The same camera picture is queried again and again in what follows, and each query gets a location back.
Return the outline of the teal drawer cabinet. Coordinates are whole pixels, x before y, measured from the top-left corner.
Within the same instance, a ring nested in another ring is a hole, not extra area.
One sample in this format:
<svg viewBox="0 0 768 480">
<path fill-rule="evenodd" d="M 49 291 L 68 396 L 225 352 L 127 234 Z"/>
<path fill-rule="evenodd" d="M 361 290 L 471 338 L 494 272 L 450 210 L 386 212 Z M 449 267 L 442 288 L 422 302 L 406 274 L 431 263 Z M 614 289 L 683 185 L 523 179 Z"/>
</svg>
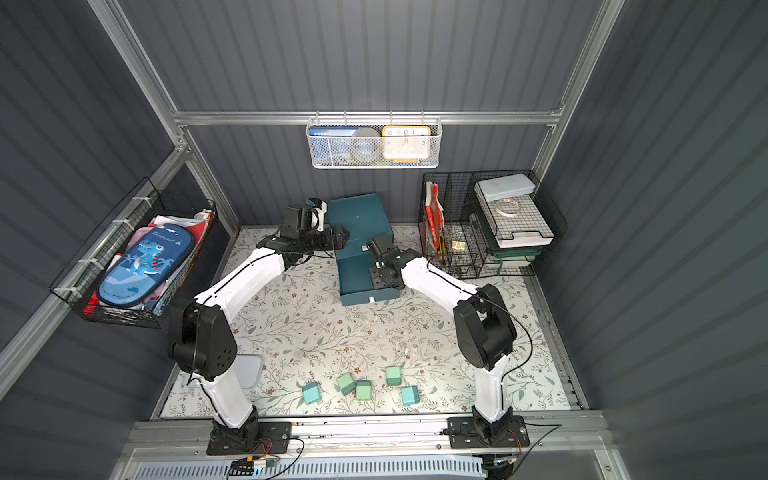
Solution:
<svg viewBox="0 0 768 480">
<path fill-rule="evenodd" d="M 335 253 L 341 304 L 351 307 L 399 298 L 400 290 L 376 287 L 370 274 L 376 265 L 368 242 L 380 234 L 394 239 L 380 196 L 369 193 L 331 200 L 328 214 L 333 226 L 341 226 L 349 233 L 345 247 Z"/>
</svg>

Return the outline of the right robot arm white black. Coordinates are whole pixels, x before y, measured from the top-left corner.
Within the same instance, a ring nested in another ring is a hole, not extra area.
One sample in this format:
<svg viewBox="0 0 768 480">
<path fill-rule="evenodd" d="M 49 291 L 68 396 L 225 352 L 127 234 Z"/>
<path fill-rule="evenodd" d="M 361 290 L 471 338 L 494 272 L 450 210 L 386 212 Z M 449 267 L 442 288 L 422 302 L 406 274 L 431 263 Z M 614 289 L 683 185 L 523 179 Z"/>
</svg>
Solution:
<svg viewBox="0 0 768 480">
<path fill-rule="evenodd" d="M 453 315 L 460 353 L 475 369 L 475 435 L 488 443 L 506 432 L 513 410 L 505 393 L 517 329 L 499 290 L 456 279 L 412 249 L 397 247 L 380 234 L 367 243 L 375 266 L 370 270 L 376 288 L 409 288 Z"/>
</svg>

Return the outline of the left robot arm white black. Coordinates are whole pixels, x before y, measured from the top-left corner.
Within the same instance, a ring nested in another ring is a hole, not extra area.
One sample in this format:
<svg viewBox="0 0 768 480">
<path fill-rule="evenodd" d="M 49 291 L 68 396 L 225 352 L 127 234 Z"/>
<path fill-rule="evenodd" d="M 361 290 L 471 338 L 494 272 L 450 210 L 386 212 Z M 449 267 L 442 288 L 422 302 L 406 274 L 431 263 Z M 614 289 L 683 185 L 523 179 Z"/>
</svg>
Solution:
<svg viewBox="0 0 768 480">
<path fill-rule="evenodd" d="M 240 310 L 272 280 L 310 259 L 345 247 L 349 233 L 328 223 L 328 203 L 311 198 L 286 208 L 276 232 L 260 240 L 229 274 L 197 294 L 183 310 L 179 337 L 170 356 L 190 383 L 198 383 L 210 401 L 214 422 L 242 437 L 258 435 L 258 412 L 247 399 L 234 363 L 238 346 L 232 323 Z"/>
</svg>

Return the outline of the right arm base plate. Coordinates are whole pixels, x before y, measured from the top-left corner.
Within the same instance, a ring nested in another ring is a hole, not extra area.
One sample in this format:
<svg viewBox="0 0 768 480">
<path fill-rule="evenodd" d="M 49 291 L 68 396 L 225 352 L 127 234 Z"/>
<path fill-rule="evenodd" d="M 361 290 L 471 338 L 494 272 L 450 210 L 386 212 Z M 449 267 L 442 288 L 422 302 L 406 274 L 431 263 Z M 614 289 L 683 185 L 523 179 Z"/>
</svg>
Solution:
<svg viewBox="0 0 768 480">
<path fill-rule="evenodd" d="M 482 417 L 449 417 L 441 432 L 452 449 L 528 447 L 530 438 L 522 416 L 512 415 L 488 423 Z"/>
</svg>

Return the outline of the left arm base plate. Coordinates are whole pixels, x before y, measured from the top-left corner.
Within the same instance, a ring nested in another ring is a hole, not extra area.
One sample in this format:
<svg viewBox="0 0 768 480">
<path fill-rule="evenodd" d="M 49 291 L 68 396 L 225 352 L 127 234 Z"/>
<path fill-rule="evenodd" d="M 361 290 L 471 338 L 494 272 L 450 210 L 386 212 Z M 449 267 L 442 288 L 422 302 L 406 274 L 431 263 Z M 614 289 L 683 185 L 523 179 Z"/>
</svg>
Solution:
<svg viewBox="0 0 768 480">
<path fill-rule="evenodd" d="M 206 454 L 208 456 L 261 456 L 284 454 L 288 450 L 292 427 L 290 422 L 249 423 L 232 429 L 212 422 Z"/>
</svg>

